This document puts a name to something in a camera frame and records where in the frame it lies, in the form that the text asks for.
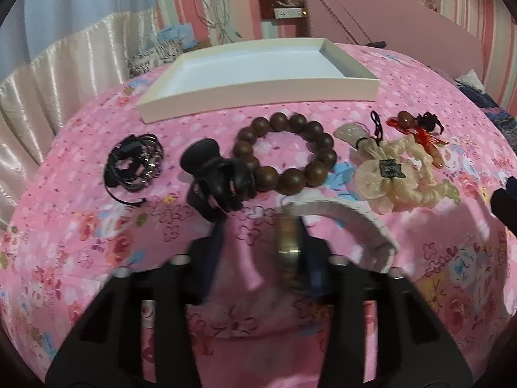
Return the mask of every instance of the black cord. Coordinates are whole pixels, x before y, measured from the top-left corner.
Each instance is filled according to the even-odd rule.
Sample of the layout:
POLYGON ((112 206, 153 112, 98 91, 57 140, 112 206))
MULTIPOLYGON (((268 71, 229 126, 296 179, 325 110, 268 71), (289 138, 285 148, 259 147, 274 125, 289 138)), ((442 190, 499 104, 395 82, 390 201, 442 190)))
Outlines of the black cord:
POLYGON ((369 137, 361 137, 359 140, 357 140, 357 143, 356 143, 356 150, 359 150, 359 143, 362 142, 363 140, 368 140, 369 137))
POLYGON ((377 142, 377 146, 383 140, 383 124, 381 123, 381 118, 376 111, 372 111, 370 117, 375 124, 375 141, 377 142))
POLYGON ((124 201, 113 195, 108 187, 119 185, 129 192, 138 192, 144 189, 149 182, 160 174, 160 162, 164 156, 164 148, 158 138, 152 134, 126 137, 117 144, 108 155, 104 168, 104 187, 106 192, 115 201, 127 206, 140 206, 146 199, 136 202, 124 201), (117 163, 131 160, 128 168, 122 169, 117 163))

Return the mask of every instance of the pink floral bed sheet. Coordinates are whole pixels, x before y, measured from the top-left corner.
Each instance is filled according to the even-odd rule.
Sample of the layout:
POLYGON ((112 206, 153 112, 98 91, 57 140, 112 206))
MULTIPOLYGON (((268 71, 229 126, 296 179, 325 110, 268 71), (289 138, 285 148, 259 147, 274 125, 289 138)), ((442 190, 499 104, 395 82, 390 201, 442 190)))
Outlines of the pink floral bed sheet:
MULTIPOLYGON (((454 336, 475 376, 486 366, 494 341, 517 310, 517 243, 490 214, 490 194, 514 174, 517 159, 500 132, 464 95, 436 73, 392 51, 341 45, 381 80, 378 101, 312 102, 247 106, 144 124, 135 102, 164 71, 156 69, 111 89, 84 106, 56 137, 34 181, 23 194, 0 246, 0 308, 17 350, 42 379, 91 299, 118 265, 156 267, 210 223, 185 204, 191 177, 179 157, 193 142, 215 138, 229 156, 237 131, 256 116, 299 112, 333 132, 347 121, 372 129, 370 111, 386 120, 400 110, 436 113, 450 142, 440 149, 445 168, 435 170, 457 194, 432 210, 382 216, 401 246, 396 265, 412 276, 454 336), (102 170, 111 148, 129 134, 154 133, 165 150, 164 171, 127 207, 105 192, 102 170)), ((385 138, 400 137, 385 127, 385 138)), ((340 140, 334 171, 322 192, 360 201, 351 181, 352 150, 340 140)), ((263 164, 278 170, 303 167, 306 143, 289 133, 269 133, 255 145, 263 164)), ((125 199, 136 195, 116 194, 125 199)), ((283 197, 259 194, 229 217, 226 242, 206 305, 187 308, 203 386, 316 386, 332 309, 290 294, 276 284, 272 246, 273 209, 283 197)), ((308 217, 313 235, 357 261, 361 247, 346 223, 308 217)), ((153 379, 152 305, 143 306, 143 363, 153 379)), ((375 376, 376 316, 365 304, 368 359, 375 376)))

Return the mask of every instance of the pillow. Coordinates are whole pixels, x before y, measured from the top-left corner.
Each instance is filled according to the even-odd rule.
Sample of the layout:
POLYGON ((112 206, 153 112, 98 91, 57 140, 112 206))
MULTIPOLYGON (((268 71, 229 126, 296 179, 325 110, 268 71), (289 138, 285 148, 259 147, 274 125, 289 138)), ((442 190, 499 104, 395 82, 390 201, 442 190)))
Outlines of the pillow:
POLYGON ((464 76, 459 76, 456 81, 460 82, 462 85, 472 87, 472 89, 476 89, 482 94, 485 94, 487 91, 479 79, 478 75, 474 70, 470 70, 467 74, 464 76))

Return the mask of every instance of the brown bead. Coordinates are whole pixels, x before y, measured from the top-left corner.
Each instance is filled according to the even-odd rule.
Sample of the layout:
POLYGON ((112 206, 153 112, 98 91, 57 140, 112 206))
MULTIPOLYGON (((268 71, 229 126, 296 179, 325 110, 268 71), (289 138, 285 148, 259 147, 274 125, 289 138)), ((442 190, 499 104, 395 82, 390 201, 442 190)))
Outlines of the brown bead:
POLYGON ((399 120, 400 128, 408 129, 416 125, 416 120, 408 111, 400 111, 397 119, 399 120))
POLYGON ((308 142, 313 142, 316 138, 323 134, 323 127, 318 121, 311 121, 307 123, 306 126, 303 127, 303 132, 301 136, 304 140, 308 142))
POLYGON ((271 118, 269 119, 269 123, 271 124, 271 129, 273 131, 279 132, 284 131, 285 128, 288 126, 288 118, 285 113, 277 112, 271 115, 271 118))
POLYGON ((255 172, 255 184, 260 192, 274 190, 278 184, 278 172, 274 167, 263 166, 255 172))
POLYGON ((318 187, 327 179, 327 167, 320 161, 315 160, 305 167, 305 179, 310 187, 318 187))
POLYGON ((316 160, 319 160, 327 169, 330 169, 338 161, 338 155, 333 149, 323 149, 316 154, 316 160))
POLYGON ((316 137, 316 147, 321 149, 332 149, 334 147, 334 139, 329 133, 320 134, 316 137))
POLYGON ((307 118, 301 113, 295 113, 289 118, 289 131, 291 133, 299 134, 303 131, 303 127, 307 124, 307 118))
POLYGON ((255 118, 251 121, 251 128, 255 130, 258 137, 264 137, 269 132, 269 121, 264 117, 255 118))
POLYGON ((278 192, 284 195, 298 194, 305 187, 305 176, 299 169, 290 168, 280 175, 278 192))
POLYGON ((244 142, 248 142, 249 144, 255 144, 257 141, 257 134, 253 128, 250 126, 245 126, 237 134, 237 140, 242 140, 244 142))
POLYGON ((238 141, 233 146, 233 155, 240 158, 245 155, 253 155, 253 146, 248 142, 238 141))
POLYGON ((255 156, 244 155, 241 157, 246 166, 251 172, 255 172, 258 168, 260 168, 260 162, 255 156))

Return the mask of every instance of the wooden bead bracelet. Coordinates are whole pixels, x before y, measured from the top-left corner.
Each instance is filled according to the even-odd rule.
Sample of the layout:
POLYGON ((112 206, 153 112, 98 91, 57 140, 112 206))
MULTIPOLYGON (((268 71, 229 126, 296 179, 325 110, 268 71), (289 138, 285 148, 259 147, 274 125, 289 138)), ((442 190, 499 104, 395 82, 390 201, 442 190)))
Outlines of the wooden bead bracelet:
POLYGON ((306 117, 300 113, 295 113, 288 119, 285 113, 277 112, 269 121, 264 117, 258 117, 252 121, 251 126, 241 129, 233 147, 233 155, 244 160, 247 167, 254 172, 258 191, 267 192, 274 189, 281 194, 294 195, 301 192, 305 186, 317 187, 325 182, 328 171, 337 161, 333 147, 334 139, 323 131, 319 122, 307 122, 306 117), (310 162, 303 172, 289 168, 281 175, 274 167, 260 166, 259 160, 253 155, 253 144, 258 137, 264 137, 270 130, 289 131, 314 143, 316 159, 310 162))

